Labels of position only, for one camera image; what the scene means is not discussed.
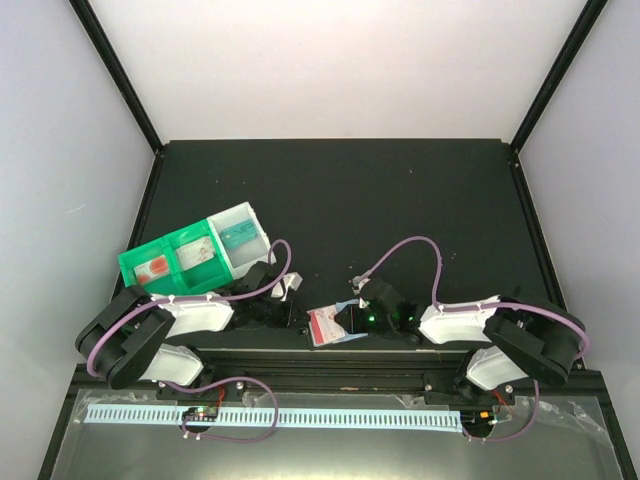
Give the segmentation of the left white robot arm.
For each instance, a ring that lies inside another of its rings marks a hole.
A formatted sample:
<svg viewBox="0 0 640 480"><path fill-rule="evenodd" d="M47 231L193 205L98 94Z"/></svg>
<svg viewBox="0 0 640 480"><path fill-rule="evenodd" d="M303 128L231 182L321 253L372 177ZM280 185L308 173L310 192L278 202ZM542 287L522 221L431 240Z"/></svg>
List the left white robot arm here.
<svg viewBox="0 0 640 480"><path fill-rule="evenodd" d="M195 336L305 326L309 316L295 302L302 281L297 272L280 275L259 261L218 292L176 297L127 287L81 330L75 348L88 373L113 389L167 380L202 399L213 391L215 376Z"/></svg>

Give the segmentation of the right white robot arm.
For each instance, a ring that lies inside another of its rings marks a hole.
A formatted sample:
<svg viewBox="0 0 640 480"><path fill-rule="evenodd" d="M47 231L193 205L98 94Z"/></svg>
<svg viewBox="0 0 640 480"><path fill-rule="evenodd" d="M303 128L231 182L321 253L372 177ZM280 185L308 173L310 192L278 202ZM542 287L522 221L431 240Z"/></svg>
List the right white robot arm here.
<svg viewBox="0 0 640 480"><path fill-rule="evenodd" d="M454 379L457 396L467 403L524 378L562 386L589 347L580 320L521 287L477 301L427 305L373 278L357 289L355 301L338 309L336 323L348 334L379 334L415 344L471 344Z"/></svg>

